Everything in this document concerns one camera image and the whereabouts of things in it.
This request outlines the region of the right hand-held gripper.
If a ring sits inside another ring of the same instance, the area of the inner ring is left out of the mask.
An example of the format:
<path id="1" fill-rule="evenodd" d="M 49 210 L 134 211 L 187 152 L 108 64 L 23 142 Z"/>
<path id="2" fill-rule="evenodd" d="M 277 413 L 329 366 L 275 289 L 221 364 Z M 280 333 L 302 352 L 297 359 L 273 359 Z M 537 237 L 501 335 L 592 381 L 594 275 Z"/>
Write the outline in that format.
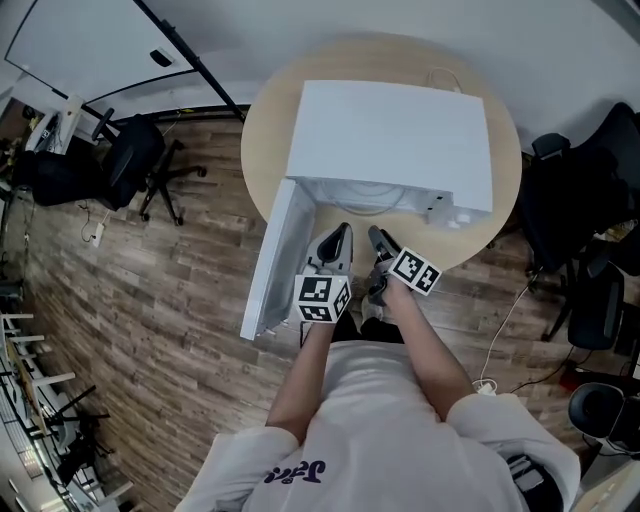
<path id="1" fill-rule="evenodd" d="M 368 298 L 376 306 L 384 306 L 384 293 L 391 277 L 411 291 L 428 296 L 441 277 L 441 271 L 418 253 L 401 247 L 385 230 L 372 225 L 369 240 L 376 252 L 376 262 L 369 276 Z"/>

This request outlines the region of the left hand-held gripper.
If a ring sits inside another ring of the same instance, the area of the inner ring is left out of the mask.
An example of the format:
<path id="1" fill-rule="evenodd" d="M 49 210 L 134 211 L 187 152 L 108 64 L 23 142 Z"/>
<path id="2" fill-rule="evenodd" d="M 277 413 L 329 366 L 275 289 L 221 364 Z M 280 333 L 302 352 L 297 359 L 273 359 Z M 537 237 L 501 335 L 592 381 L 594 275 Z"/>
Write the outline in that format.
<path id="1" fill-rule="evenodd" d="M 335 324 L 347 309 L 352 298 L 353 241 L 352 227 L 341 223 L 308 246 L 294 282 L 294 306 L 301 320 Z"/>

